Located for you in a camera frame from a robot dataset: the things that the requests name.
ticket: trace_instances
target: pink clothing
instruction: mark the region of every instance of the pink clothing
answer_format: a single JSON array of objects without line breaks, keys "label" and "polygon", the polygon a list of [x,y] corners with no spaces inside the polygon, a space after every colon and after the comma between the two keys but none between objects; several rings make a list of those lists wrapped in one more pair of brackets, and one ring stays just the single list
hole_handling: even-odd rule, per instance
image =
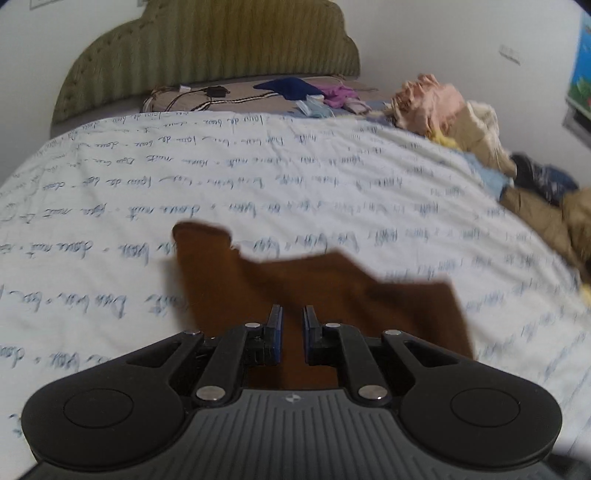
[{"label": "pink clothing", "polygon": [[404,83],[392,99],[396,125],[423,136],[434,131],[447,135],[465,104],[451,83],[441,85],[433,75],[419,75],[417,82]]},{"label": "pink clothing", "polygon": [[324,102],[331,108],[343,108],[347,98],[359,98],[357,92],[345,85],[314,85],[324,94]]}]

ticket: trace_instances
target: light blue cloth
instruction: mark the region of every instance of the light blue cloth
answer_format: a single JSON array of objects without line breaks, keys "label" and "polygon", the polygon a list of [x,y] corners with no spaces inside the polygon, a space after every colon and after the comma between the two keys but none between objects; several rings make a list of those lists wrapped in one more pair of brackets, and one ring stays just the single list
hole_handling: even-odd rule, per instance
[{"label": "light blue cloth", "polygon": [[470,169],[478,173],[486,186],[486,189],[494,195],[497,200],[501,199],[503,189],[509,185],[509,177],[498,170],[486,168],[478,161],[473,153],[462,153],[462,156],[470,165]]}]

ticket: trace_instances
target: white wall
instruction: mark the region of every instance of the white wall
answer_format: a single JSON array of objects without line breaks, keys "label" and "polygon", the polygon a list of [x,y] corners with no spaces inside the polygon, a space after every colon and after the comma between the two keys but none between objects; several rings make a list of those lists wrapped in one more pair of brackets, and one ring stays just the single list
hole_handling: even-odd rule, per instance
[{"label": "white wall", "polygon": [[[505,148],[591,186],[591,150],[561,126],[579,40],[582,10],[574,1],[337,3],[353,32],[357,22],[370,22],[371,36],[360,38],[362,80],[392,91],[419,73],[434,73],[466,99],[495,107]],[[521,54],[521,66],[499,55],[501,44]]]},{"label": "white wall", "polygon": [[99,35],[142,13],[137,0],[62,0],[0,9],[0,184],[49,139],[70,67]]}]

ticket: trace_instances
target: pile of clothes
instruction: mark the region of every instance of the pile of clothes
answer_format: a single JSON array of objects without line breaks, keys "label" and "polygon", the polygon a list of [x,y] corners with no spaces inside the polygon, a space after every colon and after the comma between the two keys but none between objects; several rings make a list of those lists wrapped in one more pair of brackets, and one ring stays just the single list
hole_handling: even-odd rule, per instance
[{"label": "pile of clothes", "polygon": [[417,81],[404,83],[385,114],[399,128],[473,153],[484,167],[508,177],[517,175],[515,163],[499,140],[494,108],[465,101],[453,85],[442,85],[433,75],[419,75]]},{"label": "pile of clothes", "polygon": [[294,100],[305,116],[329,118],[332,109],[343,108],[355,115],[371,111],[371,107],[359,99],[358,93],[342,82],[340,85],[312,85],[297,77],[286,77],[254,86],[257,90],[271,90]]},{"label": "pile of clothes", "polygon": [[433,75],[419,75],[403,84],[385,114],[399,128],[473,154],[465,154],[467,161],[501,205],[532,227],[591,284],[591,189],[580,190],[558,168],[505,150],[493,107],[467,102],[453,85],[442,85]]},{"label": "pile of clothes", "polygon": [[517,165],[515,187],[506,188],[501,205],[519,216],[591,283],[591,189],[566,172],[541,166],[523,153],[511,155]]}]

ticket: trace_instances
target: purple cloth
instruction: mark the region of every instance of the purple cloth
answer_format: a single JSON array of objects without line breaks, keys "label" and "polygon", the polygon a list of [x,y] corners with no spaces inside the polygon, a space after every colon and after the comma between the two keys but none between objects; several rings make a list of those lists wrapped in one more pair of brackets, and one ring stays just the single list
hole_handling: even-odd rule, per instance
[{"label": "purple cloth", "polygon": [[357,92],[345,85],[315,85],[324,94],[324,102],[331,108],[343,108],[347,98],[359,98]]}]

